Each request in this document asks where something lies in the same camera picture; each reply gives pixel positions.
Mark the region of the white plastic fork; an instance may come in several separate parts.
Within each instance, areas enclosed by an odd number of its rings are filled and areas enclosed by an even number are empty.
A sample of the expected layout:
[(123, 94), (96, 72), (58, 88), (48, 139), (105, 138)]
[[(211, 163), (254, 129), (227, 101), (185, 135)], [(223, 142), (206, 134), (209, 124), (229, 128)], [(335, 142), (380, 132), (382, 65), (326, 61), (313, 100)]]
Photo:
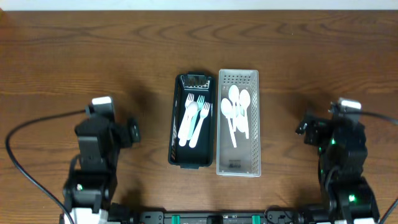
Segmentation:
[(179, 146), (183, 147), (184, 145), (186, 145), (188, 129), (189, 129), (188, 125), (190, 124), (193, 115), (197, 112), (197, 109), (198, 109), (198, 104), (196, 101), (193, 101), (189, 104), (188, 109), (187, 109), (187, 118), (185, 120), (185, 126), (182, 129), (182, 131), (183, 131), (182, 137), (179, 138), (180, 140), (178, 142)]
[(190, 148), (195, 148), (198, 142), (198, 138), (200, 135), (200, 131), (201, 131), (201, 127), (203, 124), (204, 119), (208, 116), (209, 110), (210, 110), (210, 103), (209, 102), (205, 102), (203, 108), (200, 111), (200, 119), (199, 122), (193, 132), (193, 136), (189, 142), (189, 147)]
[(194, 100), (194, 94), (193, 93), (189, 93), (188, 96), (187, 96), (187, 99), (185, 101), (185, 112), (184, 112), (183, 119), (182, 119), (182, 122), (181, 122), (181, 125), (180, 125), (180, 129), (178, 131), (178, 135), (177, 135), (178, 138), (182, 137), (182, 133), (183, 133), (182, 129), (185, 126), (185, 120), (187, 118), (187, 109), (188, 109), (189, 104), (193, 100)]

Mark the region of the white plastic spoon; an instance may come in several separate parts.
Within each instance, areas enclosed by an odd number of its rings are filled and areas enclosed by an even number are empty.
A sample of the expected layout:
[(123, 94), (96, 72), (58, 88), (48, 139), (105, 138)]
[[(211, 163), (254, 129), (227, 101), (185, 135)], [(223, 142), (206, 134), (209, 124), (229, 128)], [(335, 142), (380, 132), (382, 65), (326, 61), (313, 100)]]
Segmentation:
[(236, 148), (237, 147), (236, 138), (235, 138), (234, 131), (233, 131), (233, 126), (232, 126), (232, 123), (231, 123), (232, 105), (231, 105), (231, 102), (229, 101), (229, 99), (223, 98), (221, 100), (221, 112), (225, 116), (225, 118), (227, 119), (229, 133), (230, 133), (230, 136), (231, 136), (231, 141), (232, 141), (233, 147)]
[(246, 139), (249, 138), (249, 128), (248, 128), (248, 107), (250, 105), (251, 98), (250, 94), (246, 89), (243, 89), (239, 94), (239, 104), (244, 110), (244, 127)]
[(228, 98), (232, 102), (233, 107), (239, 101), (239, 88), (236, 85), (231, 85), (228, 92)]
[(245, 133), (244, 110), (240, 106), (236, 107), (236, 127), (241, 133)]

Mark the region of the clear white perforated basket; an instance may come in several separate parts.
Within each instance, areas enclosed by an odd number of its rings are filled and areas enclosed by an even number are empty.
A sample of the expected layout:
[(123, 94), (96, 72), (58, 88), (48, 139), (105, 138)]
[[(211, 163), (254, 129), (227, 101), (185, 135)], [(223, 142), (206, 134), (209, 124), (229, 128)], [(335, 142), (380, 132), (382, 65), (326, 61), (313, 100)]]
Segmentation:
[[(248, 107), (249, 138), (236, 127), (236, 107), (228, 98), (231, 85), (246, 89), (251, 98)], [(234, 148), (229, 133), (228, 122), (221, 112), (221, 100), (229, 99), (232, 105), (231, 123), (236, 138)], [(257, 70), (221, 69), (218, 79), (218, 118), (217, 118), (217, 174), (223, 176), (259, 177), (261, 175), (261, 135), (260, 135), (259, 72)]]

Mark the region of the mint green plastic fork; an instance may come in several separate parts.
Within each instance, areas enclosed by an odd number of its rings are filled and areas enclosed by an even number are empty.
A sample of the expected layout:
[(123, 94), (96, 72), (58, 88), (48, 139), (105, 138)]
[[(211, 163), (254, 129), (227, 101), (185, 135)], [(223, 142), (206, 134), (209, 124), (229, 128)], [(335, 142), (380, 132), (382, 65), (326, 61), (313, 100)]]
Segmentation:
[(191, 120), (191, 123), (190, 123), (190, 129), (189, 129), (188, 137), (187, 137), (188, 140), (191, 140), (191, 138), (193, 136), (197, 117), (198, 117), (200, 110), (203, 108), (204, 102), (205, 102), (205, 97), (203, 95), (200, 95), (197, 99), (197, 104), (198, 104), (197, 112), (194, 114), (194, 116)]

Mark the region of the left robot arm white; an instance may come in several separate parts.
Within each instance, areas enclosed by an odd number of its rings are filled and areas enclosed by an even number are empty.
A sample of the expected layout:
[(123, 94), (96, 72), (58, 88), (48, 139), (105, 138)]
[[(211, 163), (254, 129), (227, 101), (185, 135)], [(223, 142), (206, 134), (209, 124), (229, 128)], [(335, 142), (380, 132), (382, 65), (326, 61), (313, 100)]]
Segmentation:
[(70, 163), (63, 187), (61, 223), (129, 223), (126, 207), (112, 203), (122, 148), (140, 141), (137, 124), (87, 119), (75, 127), (80, 153)]

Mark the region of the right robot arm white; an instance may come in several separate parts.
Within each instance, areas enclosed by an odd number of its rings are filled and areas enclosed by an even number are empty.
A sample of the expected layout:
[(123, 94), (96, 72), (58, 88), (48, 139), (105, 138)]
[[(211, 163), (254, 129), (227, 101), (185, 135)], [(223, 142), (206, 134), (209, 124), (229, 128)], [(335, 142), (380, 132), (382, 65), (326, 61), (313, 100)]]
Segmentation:
[(317, 146), (321, 204), (294, 210), (278, 206), (264, 212), (164, 213), (142, 212), (131, 223), (141, 224), (265, 224), (378, 223), (376, 198), (363, 177), (368, 156), (364, 125), (358, 112), (334, 112), (332, 118), (305, 113), (295, 132)]

